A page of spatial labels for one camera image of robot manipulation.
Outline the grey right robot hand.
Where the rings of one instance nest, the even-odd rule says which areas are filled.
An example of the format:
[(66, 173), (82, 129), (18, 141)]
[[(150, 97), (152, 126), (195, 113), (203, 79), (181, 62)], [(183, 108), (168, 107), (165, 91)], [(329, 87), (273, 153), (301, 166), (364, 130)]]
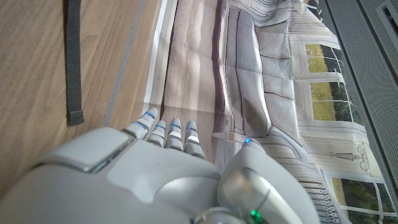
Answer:
[(254, 139), (220, 172), (195, 122), (151, 108), (42, 156), (1, 198), (2, 223), (319, 223), (304, 187)]

